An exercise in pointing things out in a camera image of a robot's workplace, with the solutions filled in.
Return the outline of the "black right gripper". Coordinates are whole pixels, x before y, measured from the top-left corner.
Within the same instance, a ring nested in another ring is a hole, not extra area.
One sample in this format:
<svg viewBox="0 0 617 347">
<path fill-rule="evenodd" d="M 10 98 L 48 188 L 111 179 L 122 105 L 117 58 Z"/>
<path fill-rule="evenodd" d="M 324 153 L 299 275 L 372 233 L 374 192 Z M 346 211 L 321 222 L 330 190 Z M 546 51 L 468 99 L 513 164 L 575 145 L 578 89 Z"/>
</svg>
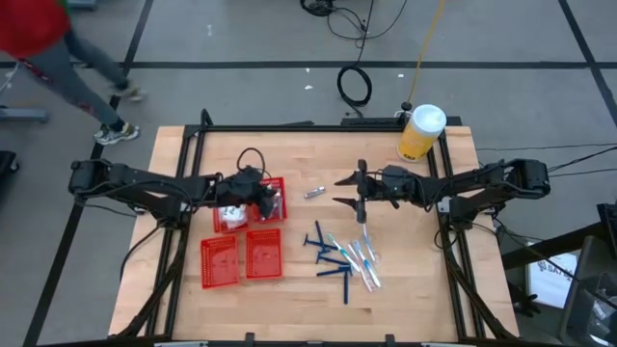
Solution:
<svg viewBox="0 0 617 347">
<path fill-rule="evenodd" d="M 366 222 L 365 202 L 367 200 L 388 201 L 395 209 L 399 208 L 399 202 L 412 202 L 416 197 L 416 184 L 409 174 L 387 173 L 388 169 L 399 170 L 396 166 L 387 166 L 377 179 L 370 175 L 366 161 L 358 160 L 358 172 L 349 177 L 335 182 L 335 186 L 357 185 L 358 200 L 347 198 L 334 198 L 334 201 L 357 209 L 357 222 Z"/>
</svg>

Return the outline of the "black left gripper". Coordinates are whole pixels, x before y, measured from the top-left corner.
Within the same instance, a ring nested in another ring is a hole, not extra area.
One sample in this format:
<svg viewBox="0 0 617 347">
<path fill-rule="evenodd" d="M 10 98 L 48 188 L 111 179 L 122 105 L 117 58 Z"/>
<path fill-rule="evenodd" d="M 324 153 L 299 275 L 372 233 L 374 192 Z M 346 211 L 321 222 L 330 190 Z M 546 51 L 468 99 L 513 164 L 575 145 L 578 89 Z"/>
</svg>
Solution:
<svg viewBox="0 0 617 347">
<path fill-rule="evenodd" d="M 239 170 L 215 185 L 217 207 L 240 204 L 256 204 L 259 214 L 269 218 L 274 201 L 281 199 L 280 189 L 269 189 L 261 184 L 263 171 L 251 166 Z"/>
</svg>

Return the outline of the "red white toothbrush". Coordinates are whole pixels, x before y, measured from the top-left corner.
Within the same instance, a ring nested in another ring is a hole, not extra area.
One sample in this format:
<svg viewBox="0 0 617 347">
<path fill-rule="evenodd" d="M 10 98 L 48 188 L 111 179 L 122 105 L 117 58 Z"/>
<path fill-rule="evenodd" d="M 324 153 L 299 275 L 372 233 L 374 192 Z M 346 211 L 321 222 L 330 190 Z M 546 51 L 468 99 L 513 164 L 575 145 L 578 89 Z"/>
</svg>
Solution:
<svg viewBox="0 0 617 347">
<path fill-rule="evenodd" d="M 376 286 L 373 283 L 373 281 L 370 278 L 370 276 L 365 272 L 364 267 L 363 267 L 363 263 L 362 263 L 361 259 L 358 257 L 358 254 L 356 253 L 353 245 L 352 244 L 348 244 L 347 248 L 350 251 L 351 255 L 354 257 L 355 262 L 358 264 L 358 266 L 360 268 L 359 272 L 361 273 L 362 280 L 363 280 L 367 290 L 369 292 L 374 292 L 376 290 Z"/>
</svg>

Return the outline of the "red plastic basket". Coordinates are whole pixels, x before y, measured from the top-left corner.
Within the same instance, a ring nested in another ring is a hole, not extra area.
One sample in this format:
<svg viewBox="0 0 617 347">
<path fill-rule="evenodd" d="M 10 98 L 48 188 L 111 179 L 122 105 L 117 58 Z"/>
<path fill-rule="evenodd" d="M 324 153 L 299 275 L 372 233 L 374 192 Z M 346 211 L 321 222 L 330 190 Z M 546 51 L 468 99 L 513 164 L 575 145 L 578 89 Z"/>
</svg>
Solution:
<svg viewBox="0 0 617 347">
<path fill-rule="evenodd" d="M 246 233 L 246 278 L 277 279 L 282 276 L 282 238 L 278 228 Z"/>
<path fill-rule="evenodd" d="M 245 206 L 246 207 L 246 212 L 247 212 L 247 220 L 248 223 L 245 227 L 239 228 L 239 229 L 234 229 L 234 230 L 223 230 L 222 229 L 222 224 L 221 224 L 221 218 L 219 215 L 219 209 L 222 207 L 217 207 L 213 210 L 213 225 L 214 225 L 214 231 L 216 233 L 231 233 L 231 232 L 236 232 L 236 231 L 241 231 L 244 230 L 246 228 L 249 227 L 249 211 L 247 210 L 247 206 L 246 205 L 239 205 L 239 206 Z"/>
<path fill-rule="evenodd" d="M 201 287 L 210 289 L 240 281 L 238 242 L 234 235 L 201 241 Z"/>
<path fill-rule="evenodd" d="M 285 204 L 285 188 L 284 188 L 284 179 L 282 177 L 271 177 L 264 178 L 261 181 L 261 184 L 269 189 L 280 189 L 282 191 L 283 205 L 282 205 L 282 216 L 280 218 L 274 218 L 270 216 L 269 218 L 263 218 L 259 214 L 258 207 L 256 205 L 252 206 L 252 222 L 256 224 L 266 224 L 266 223 L 274 223 L 281 222 L 287 218 L 287 209 Z"/>
</svg>

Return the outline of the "yellow wipes canister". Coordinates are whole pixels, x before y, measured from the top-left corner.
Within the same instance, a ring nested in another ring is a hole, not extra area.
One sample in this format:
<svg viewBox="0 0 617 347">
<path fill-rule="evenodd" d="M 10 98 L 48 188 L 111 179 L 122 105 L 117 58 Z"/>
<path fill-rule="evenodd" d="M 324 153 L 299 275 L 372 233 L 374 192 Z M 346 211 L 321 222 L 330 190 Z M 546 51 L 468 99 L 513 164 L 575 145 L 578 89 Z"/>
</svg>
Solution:
<svg viewBox="0 0 617 347">
<path fill-rule="evenodd" d="M 398 155 L 406 161 L 422 159 L 446 127 L 445 112 L 436 105 L 422 104 L 404 112 L 408 121 L 397 144 Z"/>
</svg>

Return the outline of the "black beam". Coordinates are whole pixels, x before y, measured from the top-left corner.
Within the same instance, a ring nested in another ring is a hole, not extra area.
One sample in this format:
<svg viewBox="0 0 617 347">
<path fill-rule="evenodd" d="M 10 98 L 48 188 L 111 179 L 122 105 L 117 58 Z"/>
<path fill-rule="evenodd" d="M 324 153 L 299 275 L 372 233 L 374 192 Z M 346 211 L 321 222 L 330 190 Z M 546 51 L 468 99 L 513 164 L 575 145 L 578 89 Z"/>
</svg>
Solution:
<svg viewBox="0 0 617 347">
<path fill-rule="evenodd" d="M 518 249 L 501 257 L 503 268 L 509 270 L 545 258 L 581 250 L 585 239 L 591 236 L 604 241 L 612 255 L 617 254 L 617 229 L 611 224 L 597 222 L 531 246 L 522 244 Z"/>
</svg>

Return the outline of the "white printed sign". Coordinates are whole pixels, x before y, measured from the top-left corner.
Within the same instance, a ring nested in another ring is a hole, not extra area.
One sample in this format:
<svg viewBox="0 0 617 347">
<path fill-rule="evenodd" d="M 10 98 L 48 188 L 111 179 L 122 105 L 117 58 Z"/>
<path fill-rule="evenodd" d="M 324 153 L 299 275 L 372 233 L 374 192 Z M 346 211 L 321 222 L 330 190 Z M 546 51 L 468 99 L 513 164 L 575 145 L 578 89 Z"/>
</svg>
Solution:
<svg viewBox="0 0 617 347">
<path fill-rule="evenodd" d="M 563 308 L 577 267 L 575 254 L 560 254 L 525 266 L 526 291 L 541 305 Z"/>
</svg>

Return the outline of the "black device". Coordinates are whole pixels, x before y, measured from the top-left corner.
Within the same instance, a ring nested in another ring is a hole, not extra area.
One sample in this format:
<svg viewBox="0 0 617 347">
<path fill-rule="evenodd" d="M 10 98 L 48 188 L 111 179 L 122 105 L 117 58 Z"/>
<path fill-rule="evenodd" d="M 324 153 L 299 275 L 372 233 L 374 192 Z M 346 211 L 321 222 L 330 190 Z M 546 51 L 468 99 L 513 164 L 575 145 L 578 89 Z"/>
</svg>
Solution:
<svg viewBox="0 0 617 347">
<path fill-rule="evenodd" d="M 617 203 L 597 205 L 601 223 L 605 229 L 605 239 L 617 245 Z"/>
</svg>

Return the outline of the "grey floor base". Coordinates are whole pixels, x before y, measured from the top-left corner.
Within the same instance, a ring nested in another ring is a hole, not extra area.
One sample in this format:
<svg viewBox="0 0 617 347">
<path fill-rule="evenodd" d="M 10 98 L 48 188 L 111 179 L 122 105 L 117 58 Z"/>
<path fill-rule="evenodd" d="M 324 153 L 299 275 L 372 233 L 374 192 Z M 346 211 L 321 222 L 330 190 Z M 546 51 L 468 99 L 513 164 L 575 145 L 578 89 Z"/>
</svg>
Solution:
<svg viewBox="0 0 617 347">
<path fill-rule="evenodd" d="M 0 120 L 5 121 L 49 121 L 48 113 L 42 109 L 11 108 L 0 106 Z"/>
</svg>

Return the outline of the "black object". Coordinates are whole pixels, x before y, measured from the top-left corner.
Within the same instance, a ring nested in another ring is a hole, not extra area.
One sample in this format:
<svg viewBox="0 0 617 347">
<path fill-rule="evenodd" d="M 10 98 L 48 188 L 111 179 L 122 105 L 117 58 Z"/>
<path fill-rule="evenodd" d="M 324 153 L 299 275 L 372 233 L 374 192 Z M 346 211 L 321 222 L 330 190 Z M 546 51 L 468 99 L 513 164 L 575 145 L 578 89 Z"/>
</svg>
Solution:
<svg viewBox="0 0 617 347">
<path fill-rule="evenodd" d="M 8 150 L 0 150 L 0 177 L 14 174 L 20 169 L 16 159 L 16 153 Z"/>
</svg>

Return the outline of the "person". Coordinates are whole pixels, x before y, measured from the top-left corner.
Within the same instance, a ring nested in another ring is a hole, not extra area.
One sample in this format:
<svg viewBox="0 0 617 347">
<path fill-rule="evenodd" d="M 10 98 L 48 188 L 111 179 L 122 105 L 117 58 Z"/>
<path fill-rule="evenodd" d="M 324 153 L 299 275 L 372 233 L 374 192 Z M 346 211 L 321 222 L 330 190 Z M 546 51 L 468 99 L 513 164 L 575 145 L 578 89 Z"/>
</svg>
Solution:
<svg viewBox="0 0 617 347">
<path fill-rule="evenodd" d="M 77 35 L 66 0 L 0 0 L 0 51 L 24 65 L 49 91 L 98 120 L 97 143 L 109 146 L 140 135 L 139 127 L 124 120 L 71 65 L 74 57 L 92 66 L 120 97 L 143 98 L 141 88 L 107 53 Z"/>
</svg>

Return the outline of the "black aluminium table frame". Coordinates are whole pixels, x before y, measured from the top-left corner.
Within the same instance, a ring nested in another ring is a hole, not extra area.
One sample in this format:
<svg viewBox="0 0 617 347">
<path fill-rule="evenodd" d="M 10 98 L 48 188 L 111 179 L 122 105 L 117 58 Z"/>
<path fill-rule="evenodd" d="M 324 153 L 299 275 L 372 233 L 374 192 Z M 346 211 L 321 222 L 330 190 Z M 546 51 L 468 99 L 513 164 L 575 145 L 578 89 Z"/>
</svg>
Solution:
<svg viewBox="0 0 617 347">
<path fill-rule="evenodd" d="M 360 278 L 349 280 L 349 302 L 343 303 L 343 279 L 316 277 L 326 265 L 315 263 L 315 250 L 303 246 L 314 221 L 340 242 L 361 236 L 352 210 L 334 198 L 354 194 L 335 186 L 359 159 L 371 168 L 396 163 L 398 133 L 346 131 L 333 125 L 284 131 L 274 126 L 211 127 L 201 160 L 194 157 L 190 127 L 162 126 L 149 167 L 175 174 L 184 159 L 188 172 L 231 174 L 237 162 L 265 163 L 286 183 L 287 219 L 281 223 L 283 275 L 278 280 L 241 280 L 235 285 L 201 287 L 200 244 L 213 234 L 212 215 L 199 211 L 188 234 L 183 275 L 175 298 L 164 297 L 155 325 L 158 334 L 180 340 L 203 340 L 209 346 L 241 343 L 253 334 L 256 345 L 287 343 L 298 347 L 383 345 L 388 335 L 400 344 L 452 342 L 457 338 L 449 283 L 441 252 L 434 246 L 434 214 L 404 204 L 368 206 L 368 223 L 381 256 L 383 288 L 367 292 Z M 312 199 L 304 193 L 324 186 Z M 166 310 L 175 307 L 174 318 Z"/>
</svg>

